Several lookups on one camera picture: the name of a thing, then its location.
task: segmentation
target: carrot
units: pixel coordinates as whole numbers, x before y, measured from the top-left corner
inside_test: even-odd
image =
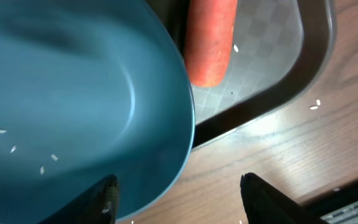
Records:
[[[237,0],[190,0],[185,64],[190,82],[216,86],[230,61]]]

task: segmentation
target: wooden surface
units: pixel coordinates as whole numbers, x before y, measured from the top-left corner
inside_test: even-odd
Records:
[[[299,203],[358,179],[358,0],[337,0],[336,12],[335,49],[317,82],[286,107],[191,153],[178,182],[135,224],[246,223],[239,190],[246,172]],[[315,99],[321,106],[309,110]]]

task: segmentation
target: wooden table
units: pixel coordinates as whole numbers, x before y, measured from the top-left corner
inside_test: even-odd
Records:
[[[246,223],[239,188],[246,172],[299,203],[358,179],[358,0],[336,0],[336,12],[336,46],[317,82],[191,153],[178,182],[135,224]],[[321,106],[310,110],[316,99]]]

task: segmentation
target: metal tray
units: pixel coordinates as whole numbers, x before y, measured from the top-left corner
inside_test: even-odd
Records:
[[[189,0],[146,0],[183,50]],[[239,0],[223,82],[193,86],[201,146],[299,95],[334,46],[332,0]]]

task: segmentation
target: blue bowl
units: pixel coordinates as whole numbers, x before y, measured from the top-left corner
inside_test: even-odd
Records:
[[[143,0],[0,0],[0,222],[37,223],[109,174],[119,219],[189,156],[183,60]]]

